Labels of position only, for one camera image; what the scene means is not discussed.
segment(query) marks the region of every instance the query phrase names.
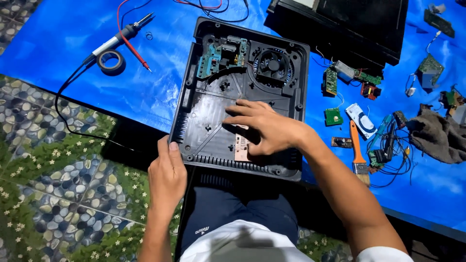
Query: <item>left hand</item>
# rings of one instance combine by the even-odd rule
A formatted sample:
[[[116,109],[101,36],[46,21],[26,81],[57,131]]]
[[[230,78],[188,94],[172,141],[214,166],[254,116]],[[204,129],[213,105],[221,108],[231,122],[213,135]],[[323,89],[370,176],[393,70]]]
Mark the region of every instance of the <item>left hand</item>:
[[[168,135],[158,141],[158,158],[149,169],[151,209],[173,213],[185,194],[187,170],[176,142],[168,145]]]

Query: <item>right hand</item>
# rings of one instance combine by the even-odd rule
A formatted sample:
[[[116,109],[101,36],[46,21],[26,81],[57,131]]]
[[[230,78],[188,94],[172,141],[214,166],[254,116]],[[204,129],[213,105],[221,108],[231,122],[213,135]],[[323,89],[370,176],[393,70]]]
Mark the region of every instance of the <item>right hand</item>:
[[[303,122],[284,117],[276,113],[262,101],[236,100],[236,105],[226,107],[226,111],[241,114],[228,117],[224,124],[247,125],[259,131],[260,143],[249,144],[248,152],[252,156],[271,155],[290,147],[300,147],[300,141],[312,131]]]

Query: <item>red wire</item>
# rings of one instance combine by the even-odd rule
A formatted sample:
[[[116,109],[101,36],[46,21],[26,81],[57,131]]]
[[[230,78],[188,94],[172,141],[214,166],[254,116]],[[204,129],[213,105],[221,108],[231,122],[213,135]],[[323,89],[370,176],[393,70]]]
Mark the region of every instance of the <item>red wire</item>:
[[[141,55],[136,51],[136,49],[134,49],[134,47],[130,44],[130,42],[128,41],[128,39],[126,39],[126,37],[123,35],[123,33],[121,32],[121,28],[120,28],[120,7],[128,2],[129,0],[124,0],[119,6],[118,6],[118,9],[116,10],[116,21],[118,23],[118,30],[120,31],[120,35],[121,35],[121,38],[123,39],[124,43],[126,44],[126,46],[128,46],[128,48],[131,50],[131,52],[134,54],[134,56],[141,62],[141,64],[147,69],[150,71],[149,69],[149,66],[147,65],[147,62],[144,61],[144,59],[141,57]]]
[[[190,3],[187,3],[187,2],[183,2],[182,0],[176,0],[176,2],[178,2],[180,4],[186,4],[186,5],[190,4]],[[222,6],[222,0],[220,0],[220,4],[218,6],[216,6],[216,7],[205,7],[205,6],[202,6],[202,7],[205,8],[205,9],[219,9],[220,6]]]

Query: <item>black electrical tape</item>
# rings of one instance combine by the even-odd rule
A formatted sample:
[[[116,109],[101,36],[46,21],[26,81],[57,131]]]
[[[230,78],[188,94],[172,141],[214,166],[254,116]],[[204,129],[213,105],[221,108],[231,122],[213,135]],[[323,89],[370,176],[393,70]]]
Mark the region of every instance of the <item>black electrical tape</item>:
[[[118,63],[112,67],[105,66],[105,63],[112,58],[118,59]],[[97,65],[100,67],[100,70],[108,76],[117,76],[123,73],[126,68],[126,61],[123,55],[113,49],[108,49],[103,51],[100,55],[97,56]]]

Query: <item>hand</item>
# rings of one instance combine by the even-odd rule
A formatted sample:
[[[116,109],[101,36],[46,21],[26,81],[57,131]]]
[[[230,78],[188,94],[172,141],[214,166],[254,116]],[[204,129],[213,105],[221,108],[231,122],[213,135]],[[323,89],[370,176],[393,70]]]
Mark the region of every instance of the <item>hand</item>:
[[[276,113],[267,103],[239,99],[236,104],[226,110],[241,116],[229,117],[223,123],[247,125],[259,131],[260,143],[250,143],[248,147],[252,156],[271,155],[289,147],[299,148],[301,139],[312,131],[303,122]]]
[[[151,208],[157,212],[175,210],[185,194],[187,171],[176,142],[168,145],[168,135],[158,141],[158,158],[149,169]]]

